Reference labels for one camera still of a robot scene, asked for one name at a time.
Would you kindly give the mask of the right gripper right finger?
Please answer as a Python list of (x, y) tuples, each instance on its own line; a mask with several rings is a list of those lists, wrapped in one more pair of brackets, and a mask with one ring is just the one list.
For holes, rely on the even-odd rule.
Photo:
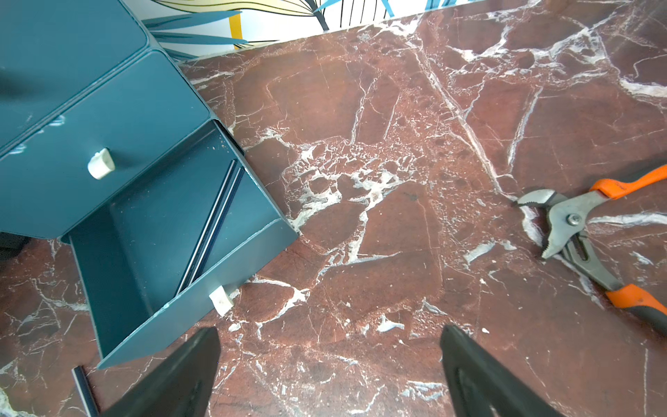
[(460, 328), (444, 326), (439, 344), (455, 415), (560, 415)]

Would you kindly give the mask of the teal top drawer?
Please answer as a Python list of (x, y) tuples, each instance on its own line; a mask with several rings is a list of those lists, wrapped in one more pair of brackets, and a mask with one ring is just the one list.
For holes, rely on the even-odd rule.
[(120, 1), (3, 1), (1, 149), (148, 43)]

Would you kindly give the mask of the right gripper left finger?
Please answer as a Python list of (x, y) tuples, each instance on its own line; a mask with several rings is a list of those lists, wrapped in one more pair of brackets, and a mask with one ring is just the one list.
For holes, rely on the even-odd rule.
[(221, 354), (215, 327), (201, 328), (104, 416), (203, 416)]

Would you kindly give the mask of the teal drawer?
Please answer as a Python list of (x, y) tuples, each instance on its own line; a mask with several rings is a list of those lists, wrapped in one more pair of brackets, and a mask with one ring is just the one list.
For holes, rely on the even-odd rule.
[[(245, 172), (205, 271), (175, 295), (233, 159)], [(67, 238), (90, 307), (99, 368), (110, 368), (166, 349), (213, 309), (217, 288), (244, 283), (297, 233), (214, 120)]]
[(1, 159), (1, 230), (62, 236), (203, 123), (208, 107), (153, 50)]
[(120, 1), (3, 1), (1, 149), (148, 43)]

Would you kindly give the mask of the teal bottom drawer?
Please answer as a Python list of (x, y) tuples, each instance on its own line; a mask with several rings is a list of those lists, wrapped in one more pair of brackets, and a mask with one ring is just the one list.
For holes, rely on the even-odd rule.
[[(175, 295), (233, 159), (245, 172), (205, 271)], [(297, 233), (214, 120), (67, 238), (90, 307), (99, 368), (110, 368), (166, 349), (213, 309), (217, 288), (244, 283)]]

